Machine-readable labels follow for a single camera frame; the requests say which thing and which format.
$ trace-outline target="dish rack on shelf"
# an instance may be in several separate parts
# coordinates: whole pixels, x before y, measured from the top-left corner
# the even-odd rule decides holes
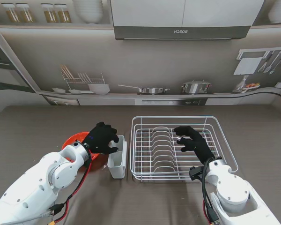
[[[138,180],[191,180],[189,168],[202,166],[193,151],[181,152],[174,128],[191,126],[205,138],[213,154],[233,169],[238,165],[222,127],[213,116],[138,116],[132,120],[130,170]]]
[[[61,73],[63,79],[66,81],[68,87],[70,88],[70,84],[105,84],[105,79],[101,74],[102,78],[89,78],[86,73],[78,73],[79,78],[68,78],[65,77],[63,73]]]

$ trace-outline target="countertop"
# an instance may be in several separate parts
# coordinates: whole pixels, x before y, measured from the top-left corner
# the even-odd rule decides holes
[[[0,197],[43,155],[60,151],[71,135],[104,121],[129,141],[132,118],[145,115],[215,116],[238,162],[237,174],[253,185],[281,222],[281,115],[269,105],[7,107],[0,114]],[[98,162],[104,164],[106,159],[102,156]],[[114,180],[108,168],[95,171],[96,166],[60,224],[207,224],[200,183],[139,183],[129,167],[124,179]],[[83,172],[84,168],[61,191],[58,203],[72,192]]]

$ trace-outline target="pot lid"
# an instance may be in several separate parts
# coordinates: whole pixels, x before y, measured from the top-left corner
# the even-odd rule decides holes
[[[184,84],[210,84],[210,83],[206,82],[206,81],[190,81],[190,82],[186,82]]]

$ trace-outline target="utensil holder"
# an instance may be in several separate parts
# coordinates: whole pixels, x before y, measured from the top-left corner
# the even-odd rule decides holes
[[[126,170],[127,142],[123,135],[118,135],[118,143],[111,142],[111,147],[118,147],[118,151],[108,156],[107,166],[114,179],[123,179]]]

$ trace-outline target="spice jar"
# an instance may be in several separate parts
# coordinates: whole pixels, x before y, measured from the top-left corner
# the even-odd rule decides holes
[[[69,10],[67,9],[66,4],[55,4],[56,9],[58,10],[59,21],[61,23],[71,23],[71,17]]]
[[[41,6],[44,10],[47,23],[58,23],[53,4],[42,3]]]
[[[9,17],[9,20],[12,23],[20,23],[20,17],[15,10],[15,5],[13,3],[1,3],[1,5],[5,8],[6,14]]]
[[[30,7],[27,3],[16,3],[16,6],[20,9],[20,15],[25,23],[35,22],[35,19],[30,11]]]

